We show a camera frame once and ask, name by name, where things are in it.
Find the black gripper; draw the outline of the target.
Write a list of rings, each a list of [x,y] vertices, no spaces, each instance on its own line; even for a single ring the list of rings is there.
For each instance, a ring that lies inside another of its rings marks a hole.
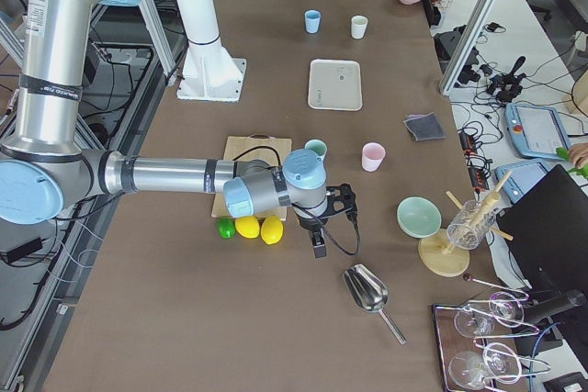
[[[327,255],[321,228],[326,225],[329,218],[345,214],[353,226],[357,226],[356,194],[350,184],[327,186],[326,197],[317,207],[310,208],[300,205],[294,205],[293,207],[298,216],[299,224],[304,229],[311,230],[309,236],[316,259],[324,258]]]

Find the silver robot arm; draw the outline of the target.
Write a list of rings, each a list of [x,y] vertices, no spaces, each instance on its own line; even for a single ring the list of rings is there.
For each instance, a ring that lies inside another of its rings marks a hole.
[[[329,186],[322,157],[298,149],[278,166],[260,160],[152,159],[84,150],[74,140],[86,45],[96,4],[141,0],[28,0],[14,132],[1,144],[1,217],[20,225],[57,217],[91,196],[139,191],[220,194],[234,218],[292,207],[316,257],[329,218],[357,217],[349,185]]]

